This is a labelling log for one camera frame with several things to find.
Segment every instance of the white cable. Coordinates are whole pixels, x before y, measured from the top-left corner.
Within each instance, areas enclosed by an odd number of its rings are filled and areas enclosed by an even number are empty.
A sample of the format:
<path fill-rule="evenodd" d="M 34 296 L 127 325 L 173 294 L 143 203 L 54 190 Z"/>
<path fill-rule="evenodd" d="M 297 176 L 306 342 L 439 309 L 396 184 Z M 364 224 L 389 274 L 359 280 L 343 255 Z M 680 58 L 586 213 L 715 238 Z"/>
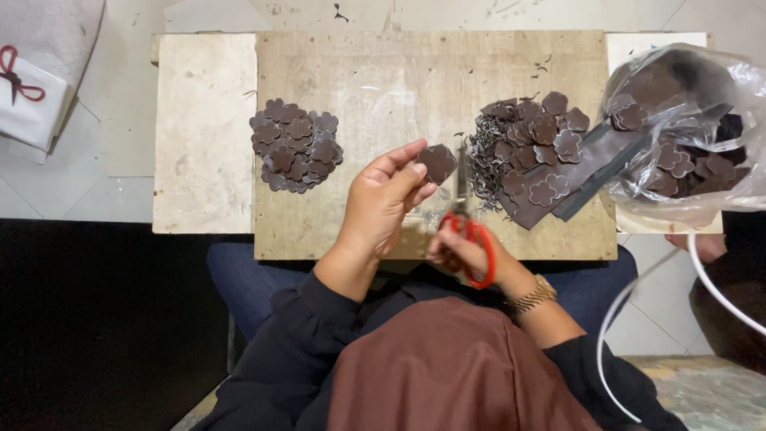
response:
<path fill-rule="evenodd" d="M 737 319 L 743 321 L 749 327 L 755 329 L 756 331 L 766 336 L 766 327 L 761 326 L 758 322 L 748 317 L 745 313 L 739 311 L 738 308 L 736 308 L 731 302 L 729 302 L 728 299 L 726 299 L 726 297 L 723 294 L 721 294 L 721 292 L 715 287 L 713 282 L 710 281 L 710 278 L 705 272 L 705 268 L 702 266 L 702 263 L 699 260 L 699 255 L 697 254 L 696 234 L 693 234 L 693 233 L 689 234 L 689 237 L 687 238 L 687 247 L 689 249 L 689 255 L 692 256 L 692 263 L 694 264 L 694 269 L 697 271 L 697 275 L 699 275 L 700 281 L 702 281 L 702 284 L 705 285 L 705 287 L 708 289 L 710 294 L 712 294 L 713 297 L 718 302 L 720 302 L 721 305 L 724 306 L 724 308 L 726 308 L 727 310 L 729 310 L 729 312 L 731 312 L 734 316 L 736 316 Z M 665 257 L 661 258 L 659 262 L 649 267 L 649 269 L 647 269 L 646 272 L 644 272 L 638 278 L 633 280 L 625 289 L 623 289 L 622 292 L 620 292 L 620 294 L 617 296 L 617 298 L 614 299 L 614 301 L 612 302 L 612 305 L 609 307 L 609 311 L 607 311 L 607 315 L 604 318 L 604 321 L 601 322 L 601 329 L 598 331 L 598 340 L 597 340 L 597 346 L 596 346 L 596 365 L 598 368 L 598 376 L 601 378 L 601 382 L 604 385 L 604 389 L 607 390 L 607 393 L 609 394 L 609 397 L 612 399 L 612 401 L 614 401 L 614 404 L 617 405 L 617 407 L 619 407 L 620 410 L 622 410 L 622 412 L 625 413 L 628 417 L 636 421 L 636 423 L 641 423 L 641 419 L 639 419 L 636 415 L 629 412 L 625 407 L 623 407 L 622 404 L 620 404 L 619 401 L 617 401 L 617 398 L 614 397 L 614 394 L 612 394 L 612 391 L 609 389 L 609 385 L 607 385 L 607 380 L 604 378 L 604 365 L 601 363 L 601 361 L 603 360 L 603 354 L 604 354 L 604 335 L 607 333 L 607 328 L 609 327 L 609 323 L 612 322 L 612 319 L 614 318 L 614 313 L 617 312 L 617 307 L 620 306 L 620 303 L 623 301 L 623 299 L 625 299 L 625 297 L 628 296 L 643 279 L 645 279 L 649 274 L 654 272 L 654 270 L 657 269 L 661 264 L 665 263 L 668 259 L 672 258 L 673 255 L 675 255 L 680 250 L 681 250 L 680 248 L 676 248 L 672 252 L 665 255 Z"/>
<path fill-rule="evenodd" d="M 699 261 L 699 255 L 697 254 L 697 248 L 695 247 L 695 238 L 696 238 L 695 234 L 693 233 L 689 234 L 689 237 L 687 238 L 688 239 L 687 245 L 689 248 L 689 254 L 692 256 L 692 263 L 694 264 L 694 269 L 697 270 L 699 279 L 708 289 L 710 294 L 712 294 L 713 297 L 717 299 L 718 302 L 721 303 L 721 305 L 723 305 L 727 310 L 729 310 L 729 312 L 731 312 L 734 316 L 736 316 L 737 319 L 743 321 L 749 327 L 755 329 L 756 331 L 766 336 L 766 327 L 761 326 L 757 321 L 754 321 L 753 319 L 748 317 L 745 313 L 739 311 L 738 308 L 736 308 L 731 302 L 729 302 L 728 299 L 726 299 L 726 297 L 723 294 L 721 294 L 721 292 L 715 287 L 713 282 L 710 281 L 710 278 L 705 272 L 705 268 L 702 267 L 702 263 Z"/>
<path fill-rule="evenodd" d="M 623 407 L 622 404 L 620 404 L 619 401 L 617 401 L 617 398 L 614 397 L 611 389 L 609 389 L 609 385 L 607 385 L 607 380 L 604 378 L 604 364 L 602 363 L 604 355 L 604 335 L 606 335 L 609 323 L 612 322 L 614 313 L 617 312 L 617 308 L 620 306 L 620 303 L 622 303 L 623 299 L 625 299 L 625 297 L 627 297 L 641 281 L 649 276 L 649 274 L 654 272 L 654 270 L 657 269 L 661 264 L 672 258 L 676 253 L 679 252 L 679 250 L 680 248 L 677 248 L 665 255 L 665 257 L 661 258 L 657 263 L 650 266 L 646 272 L 636 277 L 635 280 L 626 286 L 625 289 L 623 289 L 622 292 L 620 292 L 620 294 L 614 299 L 614 301 L 612 301 L 612 305 L 609 307 L 609 311 L 607 311 L 607 315 L 604 318 L 604 321 L 601 322 L 601 329 L 598 331 L 598 339 L 596 340 L 596 365 L 598 368 L 598 376 L 601 378 L 604 389 L 607 390 L 607 393 L 609 394 L 609 397 L 612 399 L 612 401 L 614 401 L 614 403 L 617 405 L 617 407 L 620 408 L 620 410 L 622 410 L 623 413 L 625 413 L 632 420 L 636 421 L 636 423 L 641 423 L 641 419 L 638 419 L 636 415 L 629 412 L 625 407 Z"/>

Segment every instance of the gold wristwatch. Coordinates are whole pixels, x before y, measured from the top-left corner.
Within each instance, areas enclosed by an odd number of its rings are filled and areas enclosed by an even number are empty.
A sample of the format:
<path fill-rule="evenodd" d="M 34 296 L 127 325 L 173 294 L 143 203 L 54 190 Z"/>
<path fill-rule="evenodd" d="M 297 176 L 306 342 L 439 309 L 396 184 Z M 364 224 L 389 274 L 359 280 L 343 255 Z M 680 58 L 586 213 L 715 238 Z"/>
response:
<path fill-rule="evenodd" d="M 547 301 L 548 299 L 555 301 L 558 297 L 558 294 L 553 290 L 551 284 L 548 283 L 548 280 L 545 280 L 542 275 L 535 274 L 535 281 L 537 281 L 537 288 L 533 292 L 528 293 L 515 301 L 508 300 L 506 302 L 513 307 L 514 315 L 526 313 L 542 304 L 544 301 Z"/>

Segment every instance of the red ribbon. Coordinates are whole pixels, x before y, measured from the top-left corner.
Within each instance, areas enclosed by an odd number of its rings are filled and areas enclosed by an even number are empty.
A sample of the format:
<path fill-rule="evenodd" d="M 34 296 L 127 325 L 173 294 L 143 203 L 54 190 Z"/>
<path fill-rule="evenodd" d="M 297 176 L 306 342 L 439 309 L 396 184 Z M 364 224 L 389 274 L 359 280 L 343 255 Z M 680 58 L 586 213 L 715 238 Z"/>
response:
<path fill-rule="evenodd" d="M 8 51 L 11 52 L 11 60 L 6 66 L 5 53 Z M 16 93 L 21 93 L 22 96 L 26 97 L 32 102 L 39 102 L 40 100 L 43 100 L 45 98 L 45 90 L 40 87 L 32 87 L 31 85 L 21 85 L 21 78 L 19 78 L 18 75 L 13 72 L 13 64 L 16 62 L 17 56 L 18 51 L 16 51 L 16 48 L 11 45 L 6 45 L 0 49 L 0 67 L 3 71 L 3 73 L 0 74 L 0 77 L 11 81 L 11 105 L 16 104 Z M 32 97 L 26 93 L 26 90 L 39 91 L 40 95 L 37 97 Z"/>

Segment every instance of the person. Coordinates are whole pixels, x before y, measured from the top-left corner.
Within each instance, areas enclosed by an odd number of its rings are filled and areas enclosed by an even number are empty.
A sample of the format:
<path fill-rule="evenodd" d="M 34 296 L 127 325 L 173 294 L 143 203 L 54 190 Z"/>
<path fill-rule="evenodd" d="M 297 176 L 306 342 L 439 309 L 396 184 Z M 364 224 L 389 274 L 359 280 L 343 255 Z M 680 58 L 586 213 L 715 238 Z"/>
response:
<path fill-rule="evenodd" d="M 491 235 L 499 291 L 428 265 L 368 291 L 404 215 L 436 190 L 414 161 L 426 145 L 386 153 L 356 176 L 336 242 L 312 268 L 252 261 L 252 245 L 211 247 L 211 275 L 250 343 L 195 429 L 686 429 L 608 347 L 606 380 L 641 424 L 598 375 L 595 334 L 636 275 L 623 248 L 600 268 L 542 277 Z M 486 271 L 482 248 L 440 230 L 428 258 L 449 253 Z M 254 283 L 281 288 L 270 308 L 252 305 L 263 290 Z"/>
<path fill-rule="evenodd" d="M 722 234 L 696 236 L 699 260 L 710 280 L 733 305 L 766 325 L 766 212 L 722 213 Z M 688 251 L 686 235 L 665 235 Z M 766 337 L 723 307 L 697 278 L 689 292 L 692 313 L 717 356 L 766 375 Z"/>

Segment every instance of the clear plastic bag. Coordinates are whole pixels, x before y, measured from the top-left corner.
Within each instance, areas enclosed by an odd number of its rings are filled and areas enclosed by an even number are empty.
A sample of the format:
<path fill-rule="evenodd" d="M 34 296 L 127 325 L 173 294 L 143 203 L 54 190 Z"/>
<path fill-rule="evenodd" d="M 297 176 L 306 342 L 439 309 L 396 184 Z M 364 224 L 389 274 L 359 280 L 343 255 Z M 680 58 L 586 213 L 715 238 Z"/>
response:
<path fill-rule="evenodd" d="M 607 184 L 615 202 L 642 216 L 700 228 L 719 210 L 766 209 L 766 69 L 734 54 L 671 44 L 628 61 L 612 74 L 601 119 L 608 120 L 631 98 L 649 112 L 646 133 L 652 142 Z M 725 114 L 741 116 L 739 138 L 716 139 Z M 660 195 L 648 188 L 660 175 L 660 143 L 668 140 L 692 152 L 694 147 L 711 153 L 744 148 L 747 159 L 737 167 L 749 168 L 749 173 L 728 191 Z"/>

